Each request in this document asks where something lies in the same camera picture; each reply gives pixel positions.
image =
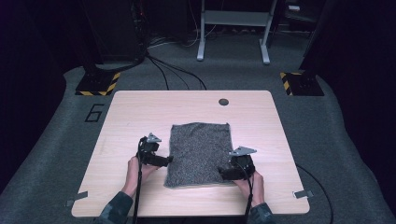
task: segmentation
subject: wooden table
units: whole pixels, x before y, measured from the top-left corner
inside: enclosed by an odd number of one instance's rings
[[[229,104],[219,104],[225,98]],[[233,148],[258,150],[252,159],[264,176],[265,201],[274,214],[308,212],[288,141],[269,91],[118,91],[108,110],[91,161],[78,192],[88,197],[75,201],[75,217],[97,217],[122,188],[127,161],[136,153],[139,139],[154,133],[163,141],[157,155],[169,155],[173,124],[229,123]],[[154,172],[143,185],[140,217],[235,216],[246,203],[237,186],[206,185],[168,189],[167,169]]]

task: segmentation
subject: hand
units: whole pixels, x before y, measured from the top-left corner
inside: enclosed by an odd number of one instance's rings
[[[142,184],[146,182],[152,172],[158,169],[160,169],[160,167],[158,166],[142,164]],[[129,195],[131,198],[134,197],[134,193],[136,192],[138,172],[139,159],[137,157],[132,157],[128,161],[128,172],[126,174],[125,185],[121,190],[122,192]]]
[[[233,181],[239,189],[242,191],[242,195],[246,199],[250,194],[250,188],[247,180],[234,180]],[[253,199],[251,201],[251,207],[257,206],[264,203],[264,178],[257,171],[250,177],[250,183],[253,185]]]

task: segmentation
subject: gray cloth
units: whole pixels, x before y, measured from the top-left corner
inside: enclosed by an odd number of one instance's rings
[[[169,144],[174,159],[168,165],[166,187],[229,182],[218,171],[218,167],[229,167],[229,152],[233,151],[228,123],[174,125]]]

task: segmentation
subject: dark background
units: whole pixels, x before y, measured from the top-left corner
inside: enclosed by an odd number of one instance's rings
[[[63,99],[63,74],[81,66],[78,54],[83,52],[75,52],[76,43],[67,38],[67,17],[78,21],[86,44],[81,50],[87,50],[97,63],[106,58],[103,43],[101,47],[90,23],[95,18],[89,20],[77,0],[60,1],[1,2],[0,190],[29,154]],[[173,15],[190,15],[186,2],[179,1],[175,10],[185,14]],[[199,2],[192,3],[198,16]],[[218,7],[218,3],[214,2],[213,7]],[[235,1],[234,8],[254,6],[253,1],[244,5]],[[332,87],[350,138],[375,173],[389,207],[396,214],[393,193],[396,189],[396,14],[393,8],[390,1],[328,0],[302,68],[314,70]],[[66,16],[65,11],[73,15]],[[116,17],[109,20],[120,22]],[[194,29],[189,20],[180,20],[187,27],[179,27],[186,31]],[[117,55],[117,46],[114,48],[107,54],[112,51]]]

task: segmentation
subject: yellow black hazard tape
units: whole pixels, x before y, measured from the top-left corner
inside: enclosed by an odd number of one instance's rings
[[[117,73],[114,75],[114,77],[111,79],[111,83],[108,86],[106,91],[76,91],[76,95],[87,95],[87,96],[92,96],[92,95],[109,95],[111,92],[113,92],[114,88],[116,88],[117,81],[119,80],[120,73]]]
[[[300,74],[301,73],[280,73],[280,77],[282,78],[282,82],[283,82],[283,87],[285,88],[287,95],[293,95],[293,92],[291,91],[290,84],[288,82],[288,79],[286,78],[286,75],[299,76]]]

